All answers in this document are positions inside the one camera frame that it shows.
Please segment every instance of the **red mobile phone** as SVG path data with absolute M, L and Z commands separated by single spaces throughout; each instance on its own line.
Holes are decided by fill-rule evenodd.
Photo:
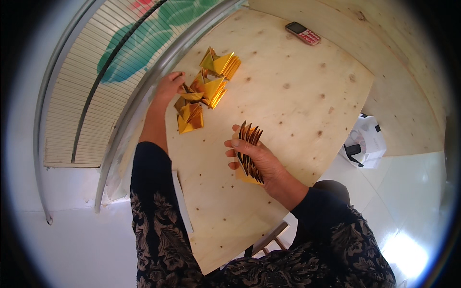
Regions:
M 298 22 L 291 22 L 290 24 L 287 24 L 285 29 L 311 46 L 320 43 L 320 37 L 317 34 L 302 26 Z

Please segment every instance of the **white tiled floor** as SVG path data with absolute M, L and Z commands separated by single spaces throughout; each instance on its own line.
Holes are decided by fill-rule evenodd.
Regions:
M 375 170 L 353 167 L 337 155 L 320 180 L 348 188 L 351 204 L 367 219 L 399 287 L 413 287 L 423 277 L 444 235 L 440 201 L 446 180 L 443 152 L 386 157 Z M 297 220 L 280 235 L 292 243 Z

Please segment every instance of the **sleeve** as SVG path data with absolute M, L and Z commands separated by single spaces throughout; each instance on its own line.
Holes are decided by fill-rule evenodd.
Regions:
M 328 191 L 309 188 L 291 213 L 346 265 L 346 282 L 354 283 L 354 287 L 395 287 L 394 273 L 373 232 L 353 206 Z
M 131 175 L 137 286 L 188 287 L 203 279 L 179 213 L 171 160 L 151 142 L 136 147 Z

